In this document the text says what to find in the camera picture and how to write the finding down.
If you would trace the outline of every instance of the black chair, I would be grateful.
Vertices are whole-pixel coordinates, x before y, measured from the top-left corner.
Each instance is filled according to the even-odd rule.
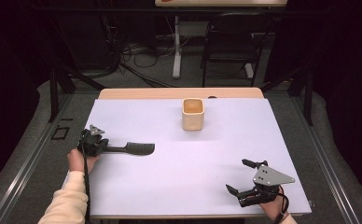
[[[272,27],[272,18],[265,14],[229,12],[209,21],[201,63],[202,86],[205,86],[207,62],[242,63],[242,69],[247,63],[254,63],[251,79],[254,86],[263,43]]]

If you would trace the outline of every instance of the person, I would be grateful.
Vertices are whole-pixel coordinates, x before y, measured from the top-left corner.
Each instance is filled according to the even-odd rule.
[[[84,159],[82,153],[72,149],[68,155],[69,174],[62,189],[53,194],[53,200],[39,224],[46,223],[85,223],[88,195],[85,193]],[[98,157],[88,157],[88,173],[93,169]],[[273,202],[261,203],[259,206],[274,222],[282,209],[283,198],[277,196]],[[282,224],[295,224],[295,219],[286,212],[280,222]]]

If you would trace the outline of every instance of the person's right hand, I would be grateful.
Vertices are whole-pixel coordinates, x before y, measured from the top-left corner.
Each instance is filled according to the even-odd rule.
[[[80,171],[84,172],[85,163],[83,160],[83,155],[78,149],[72,149],[68,155],[68,168],[71,171]],[[94,163],[97,162],[100,158],[100,155],[97,157],[88,157],[87,164],[88,164],[88,172],[90,173],[93,169]]]
[[[283,193],[283,189],[279,187],[279,193]],[[266,215],[271,219],[271,221],[275,221],[277,216],[282,212],[283,206],[283,197],[277,196],[276,199],[274,199],[273,202],[269,203],[260,203],[259,206],[262,208],[262,210],[266,213]],[[288,212],[285,212],[283,219],[288,217]]]

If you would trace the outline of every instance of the table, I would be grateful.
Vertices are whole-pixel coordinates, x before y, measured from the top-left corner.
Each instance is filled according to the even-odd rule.
[[[187,97],[204,100],[199,132],[181,128]],[[267,160],[294,177],[295,183],[284,185],[285,193],[292,192],[289,212],[311,213],[269,102],[257,88],[107,89],[93,106],[90,124],[105,130],[109,146],[156,144],[149,156],[102,155],[90,173],[92,218],[262,216],[257,205],[240,207],[225,187],[254,187],[257,170],[242,159]]]
[[[155,0],[157,7],[285,7],[287,0]],[[181,48],[180,48],[180,20],[175,16],[175,55],[173,78],[180,78]],[[253,76],[251,64],[245,67],[249,77]]]

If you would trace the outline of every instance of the sleeve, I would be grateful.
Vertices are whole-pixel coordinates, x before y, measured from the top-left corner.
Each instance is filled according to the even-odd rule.
[[[68,174],[63,188],[53,194],[52,203],[39,220],[39,224],[85,223],[88,195],[85,193],[84,175],[79,171]]]
[[[281,224],[297,224],[297,221],[295,221],[295,219],[291,216],[291,214],[289,214],[288,217],[286,217]]]

